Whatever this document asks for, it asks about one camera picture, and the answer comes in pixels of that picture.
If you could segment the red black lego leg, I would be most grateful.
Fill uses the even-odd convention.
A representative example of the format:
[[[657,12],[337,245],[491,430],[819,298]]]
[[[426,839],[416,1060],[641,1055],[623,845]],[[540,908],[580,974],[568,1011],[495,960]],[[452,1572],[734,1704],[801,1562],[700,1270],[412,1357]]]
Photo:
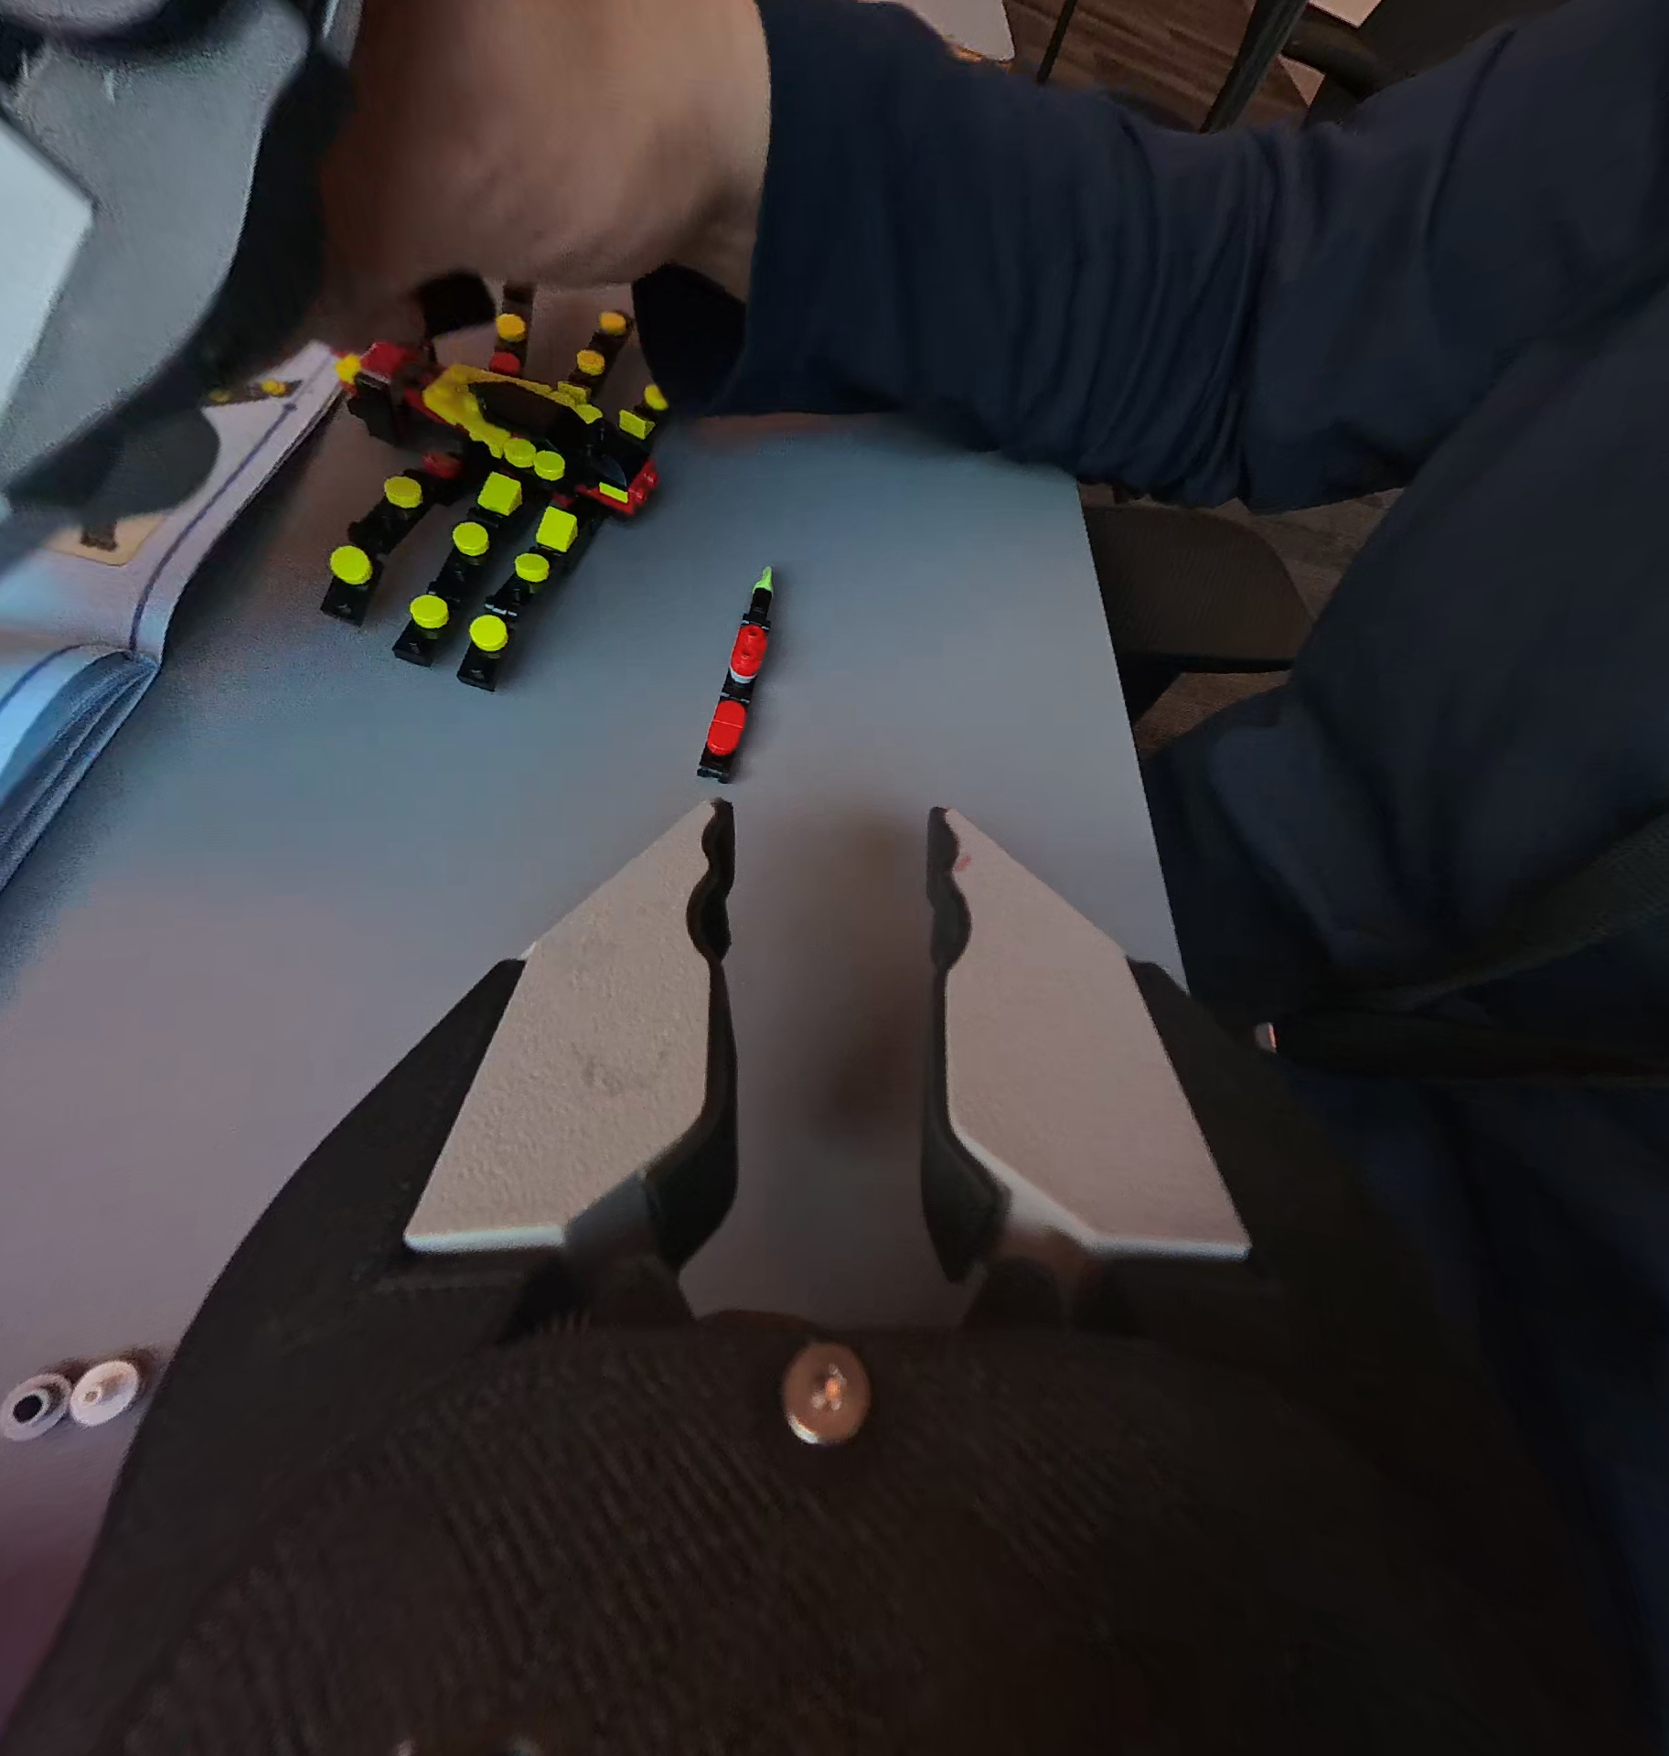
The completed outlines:
[[[772,632],[774,571],[762,571],[742,610],[716,703],[704,731],[697,776],[728,782],[748,729],[754,691],[766,663]]]

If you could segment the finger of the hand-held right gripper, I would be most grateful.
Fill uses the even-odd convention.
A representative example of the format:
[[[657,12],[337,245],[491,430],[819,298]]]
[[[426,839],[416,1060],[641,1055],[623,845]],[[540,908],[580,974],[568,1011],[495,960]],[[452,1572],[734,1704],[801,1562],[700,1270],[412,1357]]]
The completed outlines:
[[[0,114],[94,207],[72,276],[88,458],[264,345],[230,338],[230,276],[260,148],[313,71],[303,4],[0,4]]]
[[[88,195],[0,114],[0,505],[39,521],[94,494],[98,379],[72,290],[92,231]]]

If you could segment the person's right forearm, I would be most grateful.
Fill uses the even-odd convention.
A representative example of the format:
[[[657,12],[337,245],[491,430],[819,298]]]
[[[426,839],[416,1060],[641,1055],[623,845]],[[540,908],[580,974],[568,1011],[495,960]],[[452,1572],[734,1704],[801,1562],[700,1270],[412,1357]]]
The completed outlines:
[[[1669,4],[1566,4],[1346,120],[1169,130],[910,12],[762,4],[750,290],[633,284],[681,413],[894,411],[1088,482],[1402,486],[1524,355],[1669,276]]]

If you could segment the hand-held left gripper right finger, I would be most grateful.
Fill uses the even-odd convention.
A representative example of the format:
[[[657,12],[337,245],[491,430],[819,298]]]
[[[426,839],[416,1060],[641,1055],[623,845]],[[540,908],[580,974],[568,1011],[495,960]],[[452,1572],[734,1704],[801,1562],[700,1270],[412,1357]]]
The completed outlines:
[[[1123,948],[951,808],[928,812],[926,900],[922,1213],[941,1276],[1248,1262]]]

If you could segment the person's dark clothed body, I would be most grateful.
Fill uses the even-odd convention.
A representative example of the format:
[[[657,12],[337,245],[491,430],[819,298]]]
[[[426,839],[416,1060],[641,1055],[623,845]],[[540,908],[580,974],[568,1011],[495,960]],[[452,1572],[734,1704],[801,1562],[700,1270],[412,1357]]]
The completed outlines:
[[[1244,498],[1400,498],[1283,689],[1149,768],[1214,1001],[1459,968],[1669,808],[1669,270],[1477,363],[1384,338],[1275,343]],[[1669,1088],[1293,1082],[1556,1481],[1669,1752]]]

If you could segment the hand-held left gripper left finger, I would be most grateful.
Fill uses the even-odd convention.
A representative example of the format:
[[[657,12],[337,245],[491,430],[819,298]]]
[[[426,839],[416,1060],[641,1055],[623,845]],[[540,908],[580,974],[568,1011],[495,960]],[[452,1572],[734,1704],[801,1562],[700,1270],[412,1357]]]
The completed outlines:
[[[539,934],[404,1230],[422,1256],[683,1268],[736,1189],[734,814],[697,802]]]

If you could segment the black office chair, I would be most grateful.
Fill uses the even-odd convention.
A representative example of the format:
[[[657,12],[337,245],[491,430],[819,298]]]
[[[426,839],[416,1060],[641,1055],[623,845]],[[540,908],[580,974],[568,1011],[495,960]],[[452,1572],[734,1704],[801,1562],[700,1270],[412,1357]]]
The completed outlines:
[[[1289,669],[1313,614],[1257,533],[1145,499],[1086,503],[1084,521],[1129,721],[1188,673]]]
[[[1459,53],[1510,16],[1496,2],[1255,2],[1240,47],[1200,122],[1216,134],[1244,120],[1273,63],[1321,77],[1301,122],[1338,120],[1394,83]]]

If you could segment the black yellow lego spider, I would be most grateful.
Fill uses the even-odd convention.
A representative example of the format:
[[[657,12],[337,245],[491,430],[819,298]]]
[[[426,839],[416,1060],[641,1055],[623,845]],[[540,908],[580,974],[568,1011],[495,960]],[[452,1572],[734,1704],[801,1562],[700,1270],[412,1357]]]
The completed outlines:
[[[456,677],[493,691],[540,588],[564,582],[602,525],[631,521],[655,494],[671,407],[655,383],[627,407],[598,399],[633,338],[627,312],[602,310],[566,375],[546,381],[529,373],[529,284],[493,296],[473,274],[448,274],[418,300],[418,343],[377,339],[337,361],[347,415],[412,464],[382,480],[331,549],[319,610],[363,626],[402,543],[434,509],[456,509],[390,650],[430,667],[463,628]]]

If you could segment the lego instruction booklet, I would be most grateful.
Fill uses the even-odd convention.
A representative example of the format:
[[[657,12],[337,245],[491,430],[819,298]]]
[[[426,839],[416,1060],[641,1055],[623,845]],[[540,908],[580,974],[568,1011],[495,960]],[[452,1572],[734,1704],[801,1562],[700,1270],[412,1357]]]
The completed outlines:
[[[215,393],[217,454],[195,494],[61,531],[0,577],[0,893],[157,677],[193,575],[339,395],[321,343]]]

